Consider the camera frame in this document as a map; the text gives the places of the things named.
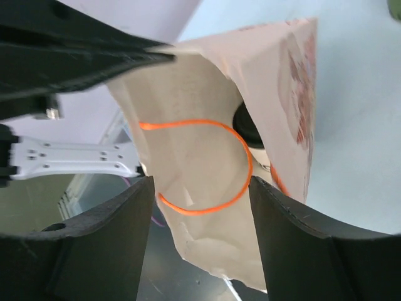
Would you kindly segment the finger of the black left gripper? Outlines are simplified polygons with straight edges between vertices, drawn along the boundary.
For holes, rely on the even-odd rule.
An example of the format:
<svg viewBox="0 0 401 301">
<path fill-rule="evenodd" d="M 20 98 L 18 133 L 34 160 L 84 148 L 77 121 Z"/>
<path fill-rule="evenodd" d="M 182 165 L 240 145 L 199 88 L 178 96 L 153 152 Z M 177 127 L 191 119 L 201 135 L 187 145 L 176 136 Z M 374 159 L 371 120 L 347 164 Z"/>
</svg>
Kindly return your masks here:
<svg viewBox="0 0 401 301">
<path fill-rule="evenodd" d="M 153 51 L 160 45 L 59 1 L 1 1 L 1 100 L 82 91 L 174 61 Z"/>
</svg>

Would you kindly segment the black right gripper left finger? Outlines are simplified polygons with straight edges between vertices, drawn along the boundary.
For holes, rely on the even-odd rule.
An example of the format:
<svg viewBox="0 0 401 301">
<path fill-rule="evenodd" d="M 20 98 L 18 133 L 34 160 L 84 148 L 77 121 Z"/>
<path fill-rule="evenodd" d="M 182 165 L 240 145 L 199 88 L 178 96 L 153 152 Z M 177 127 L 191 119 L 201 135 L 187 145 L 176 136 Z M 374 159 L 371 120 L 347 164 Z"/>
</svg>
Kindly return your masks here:
<svg viewBox="0 0 401 301">
<path fill-rule="evenodd" d="M 135 300 L 154 202 L 144 177 L 44 231 L 1 235 L 2 300 Z"/>
</svg>

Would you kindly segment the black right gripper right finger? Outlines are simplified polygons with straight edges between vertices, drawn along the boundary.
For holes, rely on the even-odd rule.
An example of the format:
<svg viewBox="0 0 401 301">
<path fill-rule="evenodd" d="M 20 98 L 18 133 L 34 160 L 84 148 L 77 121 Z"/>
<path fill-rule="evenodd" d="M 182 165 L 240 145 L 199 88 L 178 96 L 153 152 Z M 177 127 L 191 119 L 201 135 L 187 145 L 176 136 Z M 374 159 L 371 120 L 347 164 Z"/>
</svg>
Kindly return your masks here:
<svg viewBox="0 0 401 301">
<path fill-rule="evenodd" d="M 331 218 L 253 177 L 249 196 L 270 300 L 399 300 L 400 236 Z"/>
</svg>

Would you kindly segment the brown paper takeout bag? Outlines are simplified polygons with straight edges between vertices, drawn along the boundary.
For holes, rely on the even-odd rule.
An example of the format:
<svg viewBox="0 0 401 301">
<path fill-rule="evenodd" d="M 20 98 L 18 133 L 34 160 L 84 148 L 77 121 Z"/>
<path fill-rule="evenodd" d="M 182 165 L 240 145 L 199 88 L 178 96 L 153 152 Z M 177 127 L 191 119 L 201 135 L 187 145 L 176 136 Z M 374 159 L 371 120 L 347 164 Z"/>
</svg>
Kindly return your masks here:
<svg viewBox="0 0 401 301">
<path fill-rule="evenodd" d="M 265 292 L 249 177 L 304 203 L 315 133 L 316 18 L 264 23 L 158 47 L 175 60 L 108 83 L 179 255 Z M 232 128 L 244 102 L 271 161 Z"/>
</svg>

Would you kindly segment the white paper cup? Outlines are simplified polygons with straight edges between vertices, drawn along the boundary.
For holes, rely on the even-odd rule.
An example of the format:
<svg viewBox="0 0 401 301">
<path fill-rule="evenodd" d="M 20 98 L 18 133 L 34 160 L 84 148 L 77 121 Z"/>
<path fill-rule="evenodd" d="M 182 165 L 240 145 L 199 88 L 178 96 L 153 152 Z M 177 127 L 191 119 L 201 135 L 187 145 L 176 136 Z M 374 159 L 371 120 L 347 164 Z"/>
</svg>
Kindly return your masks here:
<svg viewBox="0 0 401 301">
<path fill-rule="evenodd" d="M 260 148 L 249 148 L 250 153 L 253 155 L 256 162 L 265 170 L 270 171 L 271 161 L 266 153 L 265 149 Z"/>
</svg>

